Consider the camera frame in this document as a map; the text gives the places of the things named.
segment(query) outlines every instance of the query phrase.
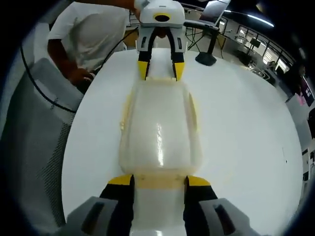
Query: white tabletop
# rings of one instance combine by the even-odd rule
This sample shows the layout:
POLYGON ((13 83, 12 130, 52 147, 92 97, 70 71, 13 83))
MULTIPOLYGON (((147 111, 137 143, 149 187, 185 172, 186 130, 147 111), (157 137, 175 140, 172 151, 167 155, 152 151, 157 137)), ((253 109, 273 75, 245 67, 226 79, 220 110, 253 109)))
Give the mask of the white tabletop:
MULTIPOLYGON (((211 67, 185 54, 182 80, 200 121, 202 168, 219 198, 227 198, 262 235, 275 235, 297 209, 302 156, 291 115, 277 90, 222 59, 211 67)), ((168 49, 154 49, 149 76, 172 75, 168 49)), ((118 165, 123 104, 139 78, 135 50, 115 53, 98 73, 75 116, 63 161, 65 216, 122 173, 118 165)))

